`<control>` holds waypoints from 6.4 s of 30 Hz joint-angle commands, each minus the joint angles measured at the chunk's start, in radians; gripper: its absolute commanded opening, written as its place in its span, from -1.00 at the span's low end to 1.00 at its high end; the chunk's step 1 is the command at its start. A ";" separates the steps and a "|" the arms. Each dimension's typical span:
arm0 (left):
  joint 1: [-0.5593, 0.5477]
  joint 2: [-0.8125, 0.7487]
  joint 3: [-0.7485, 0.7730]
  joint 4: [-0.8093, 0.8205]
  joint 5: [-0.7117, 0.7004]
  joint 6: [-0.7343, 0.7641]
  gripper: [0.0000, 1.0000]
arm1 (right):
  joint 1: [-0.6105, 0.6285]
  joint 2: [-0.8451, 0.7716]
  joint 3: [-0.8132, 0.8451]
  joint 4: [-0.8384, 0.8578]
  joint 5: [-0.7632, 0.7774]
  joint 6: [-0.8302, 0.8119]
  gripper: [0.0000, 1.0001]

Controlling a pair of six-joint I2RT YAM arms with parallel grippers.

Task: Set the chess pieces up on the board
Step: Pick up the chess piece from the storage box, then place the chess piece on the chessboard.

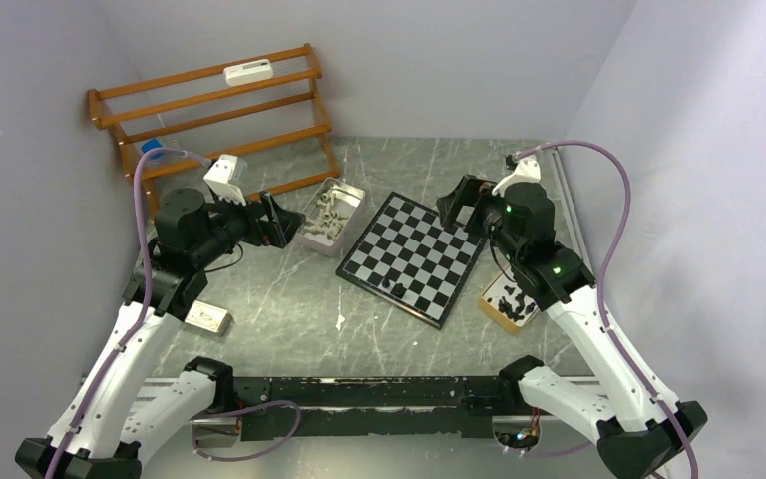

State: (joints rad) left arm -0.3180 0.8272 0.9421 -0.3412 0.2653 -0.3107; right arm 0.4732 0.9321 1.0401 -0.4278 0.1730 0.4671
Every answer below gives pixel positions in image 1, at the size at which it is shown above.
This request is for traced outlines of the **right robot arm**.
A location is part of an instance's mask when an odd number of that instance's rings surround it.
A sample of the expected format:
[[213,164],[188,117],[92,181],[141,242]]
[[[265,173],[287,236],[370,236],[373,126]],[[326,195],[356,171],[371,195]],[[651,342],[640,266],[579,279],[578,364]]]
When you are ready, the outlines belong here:
[[546,412],[595,445],[616,478],[648,478],[681,453],[707,423],[696,401],[658,382],[608,315],[596,280],[580,256],[556,240],[555,205],[538,183],[494,183],[465,175],[436,201],[444,226],[471,208],[469,234],[507,259],[516,287],[558,325],[582,354],[605,395],[598,396],[526,356],[501,372],[501,405]]

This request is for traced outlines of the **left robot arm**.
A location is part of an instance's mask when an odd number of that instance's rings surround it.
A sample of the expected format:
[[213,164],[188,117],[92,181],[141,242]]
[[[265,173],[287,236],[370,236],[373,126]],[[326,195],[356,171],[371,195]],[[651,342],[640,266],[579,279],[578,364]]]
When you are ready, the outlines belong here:
[[193,188],[166,194],[149,259],[131,276],[103,352],[46,436],[22,442],[17,465],[31,478],[138,478],[192,418],[228,415],[240,403],[233,369],[201,356],[149,404],[133,405],[206,288],[210,265],[242,243],[285,248],[304,222],[269,192],[240,203],[209,201]]

